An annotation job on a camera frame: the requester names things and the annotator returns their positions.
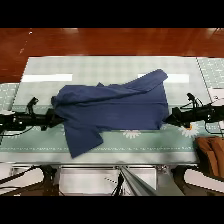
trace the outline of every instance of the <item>wooden floor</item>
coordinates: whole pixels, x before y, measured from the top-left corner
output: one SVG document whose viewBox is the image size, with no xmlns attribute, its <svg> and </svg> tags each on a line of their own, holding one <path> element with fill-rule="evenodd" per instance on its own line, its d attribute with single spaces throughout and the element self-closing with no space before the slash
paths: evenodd
<svg viewBox="0 0 224 224">
<path fill-rule="evenodd" d="M 223 28 L 0 28 L 0 82 L 19 82 L 30 56 L 224 57 Z"/>
</svg>

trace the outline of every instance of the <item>blue shirt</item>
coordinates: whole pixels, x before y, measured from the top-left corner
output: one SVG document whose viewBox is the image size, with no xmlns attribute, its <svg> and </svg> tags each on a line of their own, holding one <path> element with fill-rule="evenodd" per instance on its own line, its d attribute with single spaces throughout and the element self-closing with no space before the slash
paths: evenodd
<svg viewBox="0 0 224 224">
<path fill-rule="evenodd" d="M 131 82 L 97 86 L 66 85 L 52 97 L 55 113 L 65 119 L 72 158 L 103 143 L 102 131 L 159 130 L 169 115 L 158 69 Z"/>
</svg>

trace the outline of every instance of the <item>flower pattern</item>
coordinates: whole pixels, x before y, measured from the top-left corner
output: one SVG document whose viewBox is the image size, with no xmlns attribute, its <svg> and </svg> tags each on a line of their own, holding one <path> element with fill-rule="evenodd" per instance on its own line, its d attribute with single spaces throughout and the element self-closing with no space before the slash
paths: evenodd
<svg viewBox="0 0 224 224">
<path fill-rule="evenodd" d="M 184 135 L 185 137 L 193 137 L 195 135 L 197 135 L 199 133 L 199 127 L 198 124 L 196 122 L 192 122 L 190 128 L 185 128 L 185 127 L 180 127 L 178 128 L 178 130 L 180 132 L 182 132 L 182 135 Z"/>
<path fill-rule="evenodd" d="M 139 130 L 122 130 L 123 131 L 123 135 L 126 137 L 126 138 L 136 138 L 138 137 L 141 132 Z"/>
</svg>

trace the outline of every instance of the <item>brown leather object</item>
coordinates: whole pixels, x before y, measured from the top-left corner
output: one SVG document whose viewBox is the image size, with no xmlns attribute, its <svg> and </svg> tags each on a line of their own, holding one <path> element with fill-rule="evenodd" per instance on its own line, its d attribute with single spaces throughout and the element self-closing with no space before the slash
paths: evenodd
<svg viewBox="0 0 224 224">
<path fill-rule="evenodd" d="M 224 178 L 224 139 L 198 137 L 196 143 L 208 159 L 209 174 Z"/>
</svg>

